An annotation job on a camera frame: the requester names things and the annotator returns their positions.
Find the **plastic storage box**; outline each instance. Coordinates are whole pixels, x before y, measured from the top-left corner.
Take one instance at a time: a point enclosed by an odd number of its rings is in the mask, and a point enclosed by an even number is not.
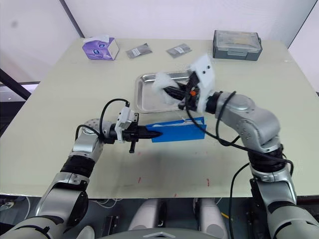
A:
[[[215,30],[214,58],[257,61],[262,50],[256,32]]]

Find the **white table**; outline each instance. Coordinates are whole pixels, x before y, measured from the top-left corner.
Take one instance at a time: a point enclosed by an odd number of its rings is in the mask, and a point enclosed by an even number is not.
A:
[[[0,140],[0,191],[41,196],[60,171],[74,143],[77,125],[99,117],[104,104],[126,98],[134,107],[134,85],[143,73],[182,71],[203,53],[208,40],[118,39],[116,61],[88,60],[78,39],[40,83]],[[128,59],[125,50],[147,42],[152,54]],[[172,59],[166,50],[181,43],[192,52]],[[288,159],[295,163],[298,195],[319,194],[319,99],[284,45],[263,41],[257,62],[216,60],[217,90],[251,97],[271,110],[281,123],[280,137]],[[106,120],[114,121],[121,103]],[[208,130],[216,120],[205,115]],[[140,114],[140,124],[178,120],[176,112]],[[222,137],[236,132],[221,124]],[[140,140],[136,153],[129,143],[105,145],[87,189],[90,198],[227,197],[233,174],[248,161],[247,153],[205,140],[151,143]],[[251,196],[249,168],[237,178],[234,197]]]

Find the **small packet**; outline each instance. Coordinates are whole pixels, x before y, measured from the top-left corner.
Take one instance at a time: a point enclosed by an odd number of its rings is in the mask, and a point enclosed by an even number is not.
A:
[[[133,48],[129,51],[126,51],[126,54],[131,59],[138,57],[138,56],[145,55],[145,54],[149,54],[149,53],[152,53],[152,50],[150,49],[150,47],[148,46],[147,43],[145,43],[141,46],[138,46],[136,48]]]
[[[171,55],[172,58],[176,58],[178,56],[182,56],[182,55],[184,55],[184,54],[186,54],[187,52],[190,52],[190,51],[191,51],[190,47],[187,46],[184,43],[167,50],[168,54]]]

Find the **metal tray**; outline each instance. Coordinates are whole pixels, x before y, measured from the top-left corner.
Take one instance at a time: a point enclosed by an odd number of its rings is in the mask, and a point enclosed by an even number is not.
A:
[[[163,103],[162,99],[152,92],[152,84],[155,81],[154,73],[141,75],[135,82],[135,105],[140,113],[154,113],[177,111],[177,104],[168,105]],[[168,75],[174,81],[186,83],[189,74],[187,72],[172,72]]]

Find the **purple tissue box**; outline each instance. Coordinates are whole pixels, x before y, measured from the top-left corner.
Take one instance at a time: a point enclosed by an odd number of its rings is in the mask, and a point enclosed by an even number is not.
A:
[[[119,47],[113,37],[110,37],[109,42],[99,40],[86,42],[82,48],[91,60],[114,60],[119,52]]]

